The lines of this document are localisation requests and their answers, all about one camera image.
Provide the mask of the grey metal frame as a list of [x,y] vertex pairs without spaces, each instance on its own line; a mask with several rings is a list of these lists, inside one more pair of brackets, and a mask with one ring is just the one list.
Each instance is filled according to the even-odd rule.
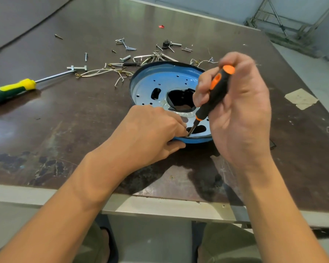
[[329,0],[263,0],[244,25],[262,30],[274,44],[323,58],[314,34],[328,15]]

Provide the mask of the scattered pile of silver screws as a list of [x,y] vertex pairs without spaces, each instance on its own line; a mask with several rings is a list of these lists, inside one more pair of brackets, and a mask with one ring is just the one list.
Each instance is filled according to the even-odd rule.
[[165,56],[163,53],[162,48],[159,45],[156,45],[157,50],[154,50],[152,54],[143,55],[143,56],[134,56],[134,57],[123,57],[120,59],[120,63],[105,63],[104,69],[107,72],[116,72],[119,76],[117,81],[114,84],[114,87],[117,88],[119,83],[124,83],[126,78],[130,78],[135,74],[135,71],[127,70],[128,67],[135,66],[122,66],[123,63],[127,62],[138,62],[141,63],[142,67],[146,64],[153,63],[153,62],[160,62],[160,61],[173,61],[175,60],[169,56]]

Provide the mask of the yellow green screwdriver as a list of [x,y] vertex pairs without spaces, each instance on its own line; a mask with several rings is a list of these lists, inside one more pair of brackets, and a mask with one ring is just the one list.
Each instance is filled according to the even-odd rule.
[[51,79],[55,79],[67,74],[73,73],[74,70],[68,70],[66,72],[62,72],[56,75],[52,75],[43,79],[39,80],[32,80],[32,79],[23,79],[14,84],[8,84],[0,86],[0,103],[8,101],[11,98],[17,97],[18,95],[36,90],[36,85],[38,83],[42,83]]

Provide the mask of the black sandal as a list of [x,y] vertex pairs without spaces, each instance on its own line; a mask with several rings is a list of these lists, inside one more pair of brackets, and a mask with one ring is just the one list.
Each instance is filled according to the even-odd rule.
[[112,229],[100,227],[105,244],[102,263],[118,263],[119,254]]

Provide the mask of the person's left hand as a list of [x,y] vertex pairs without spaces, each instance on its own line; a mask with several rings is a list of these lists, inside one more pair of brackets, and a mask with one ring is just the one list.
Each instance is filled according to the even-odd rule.
[[117,186],[131,173],[166,159],[166,143],[187,135],[178,114],[133,106],[111,136],[86,157],[87,177],[92,184]]

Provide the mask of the orange black screwdriver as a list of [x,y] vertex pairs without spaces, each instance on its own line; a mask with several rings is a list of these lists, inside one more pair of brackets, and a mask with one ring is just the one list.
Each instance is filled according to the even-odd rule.
[[228,80],[234,73],[235,68],[233,66],[225,65],[212,79],[209,89],[209,100],[197,110],[193,126],[190,131],[188,131],[188,137],[193,133],[200,122],[208,117],[209,113],[218,105],[218,103],[224,99],[228,92]]

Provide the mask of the person's right forearm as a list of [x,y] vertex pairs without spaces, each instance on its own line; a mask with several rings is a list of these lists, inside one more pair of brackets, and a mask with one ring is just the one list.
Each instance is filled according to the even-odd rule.
[[263,263],[329,263],[272,159],[234,170]]

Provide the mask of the person's left forearm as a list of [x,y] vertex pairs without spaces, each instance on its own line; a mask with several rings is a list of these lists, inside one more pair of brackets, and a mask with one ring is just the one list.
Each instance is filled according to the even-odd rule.
[[89,228],[127,175],[89,153],[59,190],[1,249],[0,263],[71,263]]

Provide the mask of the beige tape patch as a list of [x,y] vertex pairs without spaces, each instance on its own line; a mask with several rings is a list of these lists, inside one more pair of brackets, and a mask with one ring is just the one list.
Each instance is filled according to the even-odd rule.
[[302,88],[286,94],[285,99],[290,101],[300,110],[305,110],[319,101],[315,96]]

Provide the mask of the blue metal disc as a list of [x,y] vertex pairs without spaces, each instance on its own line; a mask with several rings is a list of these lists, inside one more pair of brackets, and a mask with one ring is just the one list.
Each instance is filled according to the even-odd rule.
[[132,75],[129,93],[133,105],[161,107],[181,116],[189,132],[198,108],[193,103],[203,69],[186,63],[163,61],[145,64]]

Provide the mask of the person's right hand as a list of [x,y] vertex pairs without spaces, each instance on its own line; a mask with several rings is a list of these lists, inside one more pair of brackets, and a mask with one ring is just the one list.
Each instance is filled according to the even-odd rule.
[[235,73],[223,101],[208,116],[211,135],[220,155],[233,167],[255,166],[272,159],[269,90],[250,56],[229,52],[213,69],[225,65],[233,66]]

